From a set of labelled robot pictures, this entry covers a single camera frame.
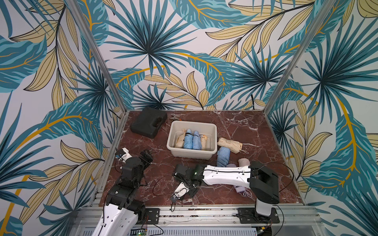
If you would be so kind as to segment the black umbrella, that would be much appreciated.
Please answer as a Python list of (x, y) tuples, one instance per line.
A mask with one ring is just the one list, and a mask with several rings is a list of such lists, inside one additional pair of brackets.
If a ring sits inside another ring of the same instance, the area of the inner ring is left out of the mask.
[[(160, 196), (166, 196), (168, 194), (156, 194), (155, 193), (155, 187), (157, 186), (157, 184), (162, 180), (163, 178), (160, 178), (156, 181), (156, 183), (154, 184), (153, 188), (152, 188), (152, 194), (153, 196), (155, 197), (160, 197)], [(185, 187), (184, 183), (181, 182), (178, 187), (176, 188), (176, 190), (174, 192), (172, 192), (170, 194), (170, 201), (171, 201), (171, 206), (170, 206), (170, 211), (171, 212), (174, 212), (175, 209), (176, 209), (176, 203), (177, 201), (180, 201), (184, 195), (186, 195), (188, 193), (189, 189), (187, 187)]]

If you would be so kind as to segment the white plastic storage box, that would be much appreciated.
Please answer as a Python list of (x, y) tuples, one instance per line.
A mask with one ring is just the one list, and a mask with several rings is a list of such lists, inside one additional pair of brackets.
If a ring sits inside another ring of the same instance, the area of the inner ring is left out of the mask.
[(174, 121), (166, 147), (175, 157), (209, 160), (218, 151), (217, 141), (215, 124)]

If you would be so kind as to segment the beige umbrella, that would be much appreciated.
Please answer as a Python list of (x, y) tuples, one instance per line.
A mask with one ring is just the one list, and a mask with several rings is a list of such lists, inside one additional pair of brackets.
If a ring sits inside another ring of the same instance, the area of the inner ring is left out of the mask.
[(229, 148), (231, 152), (238, 154), (240, 152), (249, 154), (248, 151), (243, 150), (243, 144), (238, 141), (228, 140), (225, 138), (220, 138), (217, 142), (217, 145), (220, 147)]
[(200, 136), (201, 149), (202, 149), (202, 150), (206, 150), (206, 147), (207, 147), (207, 140), (208, 140), (208, 137), (207, 137), (206, 135), (201, 135), (201, 136)]

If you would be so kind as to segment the pink umbrella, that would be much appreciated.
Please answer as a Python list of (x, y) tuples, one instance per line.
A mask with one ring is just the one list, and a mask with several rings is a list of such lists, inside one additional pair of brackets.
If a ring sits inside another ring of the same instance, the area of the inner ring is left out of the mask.
[(244, 167), (244, 166), (250, 166), (251, 165), (250, 160), (247, 159), (247, 158), (240, 158), (238, 160), (238, 164), (239, 164), (239, 167)]

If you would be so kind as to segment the lavender umbrella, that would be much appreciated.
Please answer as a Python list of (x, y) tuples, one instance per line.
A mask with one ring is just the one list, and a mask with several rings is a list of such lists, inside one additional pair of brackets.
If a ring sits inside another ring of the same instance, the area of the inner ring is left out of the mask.
[[(227, 164), (226, 167), (236, 167), (236, 165), (235, 164)], [(235, 191), (237, 193), (239, 193), (241, 196), (252, 198), (252, 192), (249, 189), (246, 189), (243, 186), (236, 186), (236, 185), (234, 185), (233, 187), (234, 187)]]

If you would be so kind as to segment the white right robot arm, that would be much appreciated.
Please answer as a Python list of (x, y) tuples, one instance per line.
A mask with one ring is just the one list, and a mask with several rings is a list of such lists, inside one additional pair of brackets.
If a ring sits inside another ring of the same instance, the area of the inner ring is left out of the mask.
[(249, 166), (216, 167), (199, 164), (194, 168), (178, 164), (172, 174), (179, 185), (170, 196), (175, 203), (185, 195), (194, 196), (202, 184), (234, 185), (250, 189), (256, 196), (255, 215), (271, 218), (272, 208), (280, 202), (278, 175), (259, 161)]

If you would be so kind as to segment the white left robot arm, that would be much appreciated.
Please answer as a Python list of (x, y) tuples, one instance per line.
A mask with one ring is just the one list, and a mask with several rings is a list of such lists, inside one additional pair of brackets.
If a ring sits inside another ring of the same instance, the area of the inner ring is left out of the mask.
[(127, 236), (145, 216), (145, 205), (136, 200), (144, 171), (153, 162), (149, 150), (132, 156), (127, 148), (118, 150), (115, 159), (123, 163), (121, 175), (108, 191), (94, 236)]

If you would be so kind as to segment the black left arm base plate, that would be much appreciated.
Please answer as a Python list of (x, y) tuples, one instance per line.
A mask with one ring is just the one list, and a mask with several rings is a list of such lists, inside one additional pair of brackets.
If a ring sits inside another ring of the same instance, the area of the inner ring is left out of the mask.
[(159, 208), (146, 208), (142, 212), (142, 222), (147, 225), (157, 225), (160, 217)]

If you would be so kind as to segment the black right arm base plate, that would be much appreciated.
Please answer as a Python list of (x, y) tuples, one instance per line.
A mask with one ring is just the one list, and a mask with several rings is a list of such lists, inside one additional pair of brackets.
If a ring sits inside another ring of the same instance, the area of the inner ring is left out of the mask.
[(240, 207), (235, 215), (241, 224), (278, 224), (280, 219), (273, 207), (269, 216), (259, 215), (254, 207)]

